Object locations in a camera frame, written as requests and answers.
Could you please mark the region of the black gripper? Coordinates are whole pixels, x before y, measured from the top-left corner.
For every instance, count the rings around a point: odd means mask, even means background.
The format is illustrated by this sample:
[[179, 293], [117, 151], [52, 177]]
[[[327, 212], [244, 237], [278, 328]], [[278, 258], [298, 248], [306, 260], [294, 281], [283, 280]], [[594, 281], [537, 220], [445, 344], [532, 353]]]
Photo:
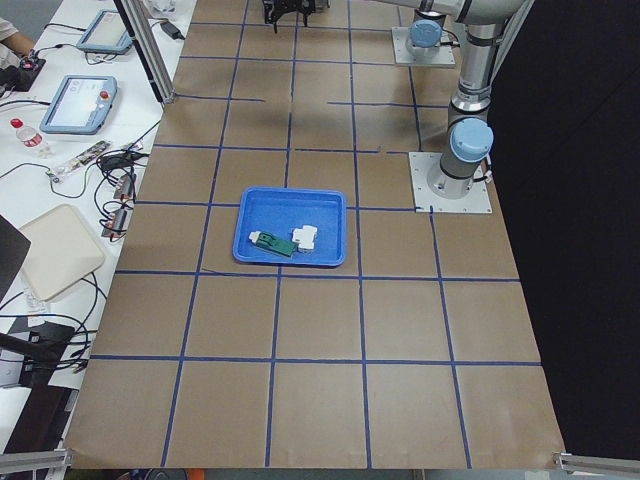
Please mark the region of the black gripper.
[[303, 24], [308, 24], [309, 15], [317, 11], [315, 0], [264, 0], [264, 14], [270, 15], [270, 23], [274, 33], [278, 33], [278, 21], [284, 14], [298, 12], [302, 16]]

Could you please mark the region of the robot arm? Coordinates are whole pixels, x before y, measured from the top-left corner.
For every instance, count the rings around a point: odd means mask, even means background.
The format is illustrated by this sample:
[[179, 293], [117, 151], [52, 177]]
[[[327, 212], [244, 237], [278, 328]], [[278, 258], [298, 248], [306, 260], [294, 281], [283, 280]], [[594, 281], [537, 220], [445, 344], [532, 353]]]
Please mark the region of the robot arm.
[[413, 62], [422, 65], [444, 64], [448, 54], [453, 60], [453, 42], [444, 36], [446, 17], [435, 11], [415, 10], [409, 26], [405, 47]]
[[469, 193], [474, 174], [494, 141], [487, 124], [492, 81], [526, 15], [524, 1], [397, 1], [414, 10], [408, 47], [433, 48], [441, 42], [440, 18], [464, 26], [462, 66], [448, 110], [448, 140], [439, 164], [427, 174], [436, 195], [458, 200]]

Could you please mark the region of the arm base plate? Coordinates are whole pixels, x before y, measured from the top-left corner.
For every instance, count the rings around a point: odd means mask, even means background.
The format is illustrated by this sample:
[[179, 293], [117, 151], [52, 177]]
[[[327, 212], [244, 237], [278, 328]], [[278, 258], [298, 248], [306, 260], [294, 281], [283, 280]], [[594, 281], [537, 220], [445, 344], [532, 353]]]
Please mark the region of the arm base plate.
[[402, 66], [454, 68], [456, 61], [453, 48], [439, 43], [424, 48], [416, 46], [410, 38], [409, 27], [393, 27], [391, 36], [395, 63]]
[[414, 209], [424, 213], [491, 214], [488, 186], [482, 168], [463, 180], [441, 170], [438, 152], [408, 154]]

